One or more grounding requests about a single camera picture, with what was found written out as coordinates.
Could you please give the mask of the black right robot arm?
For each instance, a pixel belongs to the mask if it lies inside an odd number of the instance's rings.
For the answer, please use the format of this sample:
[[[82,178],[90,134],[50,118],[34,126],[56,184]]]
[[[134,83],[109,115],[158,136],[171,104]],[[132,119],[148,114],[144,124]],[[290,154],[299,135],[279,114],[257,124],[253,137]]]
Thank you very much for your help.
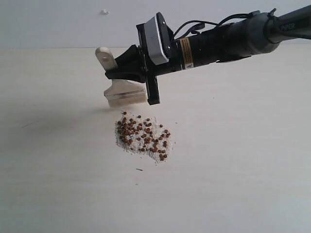
[[[112,82],[104,92],[108,104],[159,104],[160,75],[270,53],[282,41],[310,39],[311,8],[306,6],[279,17],[274,11],[234,14],[213,23],[210,30],[204,29],[206,24],[193,20],[187,32],[176,37],[163,15],[157,13],[137,25],[138,46],[132,45],[117,58],[108,48],[98,48],[96,56]]]

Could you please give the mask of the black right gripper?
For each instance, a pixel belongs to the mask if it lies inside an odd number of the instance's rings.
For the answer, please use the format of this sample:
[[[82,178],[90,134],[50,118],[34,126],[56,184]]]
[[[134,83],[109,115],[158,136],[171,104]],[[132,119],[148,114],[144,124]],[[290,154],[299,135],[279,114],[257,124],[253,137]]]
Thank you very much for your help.
[[[147,51],[143,24],[137,25],[136,28],[138,30],[140,50],[136,45],[131,45],[123,54],[115,59],[117,67],[106,70],[105,75],[109,80],[128,80],[138,83],[146,82],[148,95],[147,102],[149,105],[160,104],[156,76],[177,72],[182,69],[178,45],[177,42],[173,40],[171,43],[172,56],[169,61],[160,65],[155,65]],[[142,58],[144,59],[143,63],[146,66],[146,69],[153,73],[153,75],[148,75],[147,79],[145,78],[144,65],[141,63],[140,51],[143,54]]]

